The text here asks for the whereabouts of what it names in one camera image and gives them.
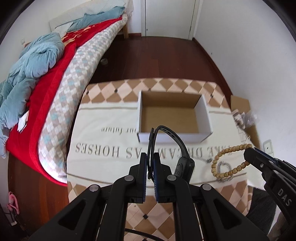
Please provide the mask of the white cardboard box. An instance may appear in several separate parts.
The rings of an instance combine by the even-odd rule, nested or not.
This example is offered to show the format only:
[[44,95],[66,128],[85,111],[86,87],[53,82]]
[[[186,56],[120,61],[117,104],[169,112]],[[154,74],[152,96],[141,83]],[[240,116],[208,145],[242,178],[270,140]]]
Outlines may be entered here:
[[140,91],[138,96],[137,137],[149,142],[151,129],[163,125],[186,144],[197,144],[213,133],[203,94]]

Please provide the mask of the checkered bed mattress cover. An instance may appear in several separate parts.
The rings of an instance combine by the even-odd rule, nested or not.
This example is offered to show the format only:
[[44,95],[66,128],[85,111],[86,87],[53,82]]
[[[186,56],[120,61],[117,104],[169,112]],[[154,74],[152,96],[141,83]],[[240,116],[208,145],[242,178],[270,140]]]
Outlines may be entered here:
[[119,31],[126,26],[127,14],[106,21],[108,27],[99,31],[103,23],[89,25],[66,33],[62,40],[66,45],[77,44],[74,56],[62,75],[58,89],[50,104],[38,141],[38,158],[45,177],[61,186],[67,184],[66,143],[70,134],[74,114],[83,92],[91,80],[99,61],[110,47]]

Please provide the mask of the black smart band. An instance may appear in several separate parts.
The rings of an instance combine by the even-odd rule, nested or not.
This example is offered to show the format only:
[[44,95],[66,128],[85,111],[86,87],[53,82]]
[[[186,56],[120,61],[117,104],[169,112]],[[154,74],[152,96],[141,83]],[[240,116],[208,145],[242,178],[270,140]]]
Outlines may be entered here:
[[[167,134],[171,139],[178,145],[177,148],[158,148],[156,149],[157,135],[158,132],[163,132]],[[158,151],[159,157],[163,159],[168,159],[168,154],[170,154],[171,160],[178,160],[174,175],[180,177],[187,181],[188,183],[191,180],[194,168],[195,161],[190,157],[189,151],[185,146],[181,138],[170,128],[166,126],[158,126],[156,129],[152,128],[149,134],[149,144],[147,148],[147,170],[148,170],[148,179],[154,180],[154,153]]]

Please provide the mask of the small round floor object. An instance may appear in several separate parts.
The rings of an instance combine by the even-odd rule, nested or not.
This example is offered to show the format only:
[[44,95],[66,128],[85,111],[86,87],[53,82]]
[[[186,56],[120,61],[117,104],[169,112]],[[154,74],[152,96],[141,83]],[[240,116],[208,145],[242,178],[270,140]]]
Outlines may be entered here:
[[107,65],[108,64],[108,60],[106,58],[103,58],[100,60],[101,65]]

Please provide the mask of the brown cardboard piece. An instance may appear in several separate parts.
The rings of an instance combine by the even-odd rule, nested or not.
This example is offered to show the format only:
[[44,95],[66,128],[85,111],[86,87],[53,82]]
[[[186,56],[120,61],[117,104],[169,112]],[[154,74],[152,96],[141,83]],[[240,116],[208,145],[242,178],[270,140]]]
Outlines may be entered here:
[[258,149],[261,148],[259,136],[256,129],[257,115],[251,111],[249,100],[231,96],[231,113],[242,144],[253,144]]

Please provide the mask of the blue duvet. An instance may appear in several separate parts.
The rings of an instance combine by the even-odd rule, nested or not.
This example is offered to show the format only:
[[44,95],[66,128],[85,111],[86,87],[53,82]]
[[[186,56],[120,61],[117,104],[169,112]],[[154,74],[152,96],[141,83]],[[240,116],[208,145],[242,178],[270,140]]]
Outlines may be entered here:
[[1,82],[1,157],[6,157],[6,142],[10,130],[18,123],[26,109],[39,79],[52,68],[62,74],[78,47],[97,33],[120,21],[123,7],[95,15],[84,15],[73,22],[65,37],[57,32],[42,35],[30,42],[20,53],[18,61]]

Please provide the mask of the red blanket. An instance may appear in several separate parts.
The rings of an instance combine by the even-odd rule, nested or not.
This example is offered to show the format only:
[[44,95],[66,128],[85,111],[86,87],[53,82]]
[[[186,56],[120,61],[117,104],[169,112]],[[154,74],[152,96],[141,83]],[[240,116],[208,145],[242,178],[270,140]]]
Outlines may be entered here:
[[45,172],[41,169],[37,156],[38,141],[63,73],[59,74],[52,68],[40,78],[26,105],[28,109],[26,126],[21,132],[13,127],[6,142],[10,157],[16,157],[44,177]]

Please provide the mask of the clear plastic wrap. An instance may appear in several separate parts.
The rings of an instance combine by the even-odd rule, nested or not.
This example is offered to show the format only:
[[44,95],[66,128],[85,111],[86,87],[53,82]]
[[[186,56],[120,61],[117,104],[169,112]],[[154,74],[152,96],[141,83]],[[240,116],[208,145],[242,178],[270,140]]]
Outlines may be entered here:
[[254,126],[257,121],[257,115],[252,111],[249,111],[243,115],[243,122],[246,128]]

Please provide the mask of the printed checkered tablecloth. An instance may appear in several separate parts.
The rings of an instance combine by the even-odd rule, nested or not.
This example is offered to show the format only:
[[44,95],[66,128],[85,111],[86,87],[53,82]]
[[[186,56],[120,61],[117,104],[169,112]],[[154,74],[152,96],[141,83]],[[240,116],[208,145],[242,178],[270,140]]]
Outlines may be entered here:
[[[138,96],[140,91],[184,92],[203,94],[213,133],[197,144],[186,144],[195,168],[192,185],[212,185],[242,214],[247,214],[253,189],[248,185],[251,169],[228,178],[217,179],[243,162],[241,139],[226,97],[214,82],[188,79],[145,78],[90,84],[86,88],[74,123],[67,157],[69,200],[87,187],[111,185],[137,165],[148,144],[137,137]],[[163,132],[158,132],[155,148],[177,148]],[[175,170],[178,160],[160,157],[163,164]]]

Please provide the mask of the white door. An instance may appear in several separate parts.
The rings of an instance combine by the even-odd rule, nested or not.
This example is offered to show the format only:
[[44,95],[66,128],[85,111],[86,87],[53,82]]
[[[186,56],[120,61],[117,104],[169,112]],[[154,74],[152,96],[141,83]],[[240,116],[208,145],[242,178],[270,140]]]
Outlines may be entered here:
[[143,37],[192,40],[203,1],[141,1],[140,3]]

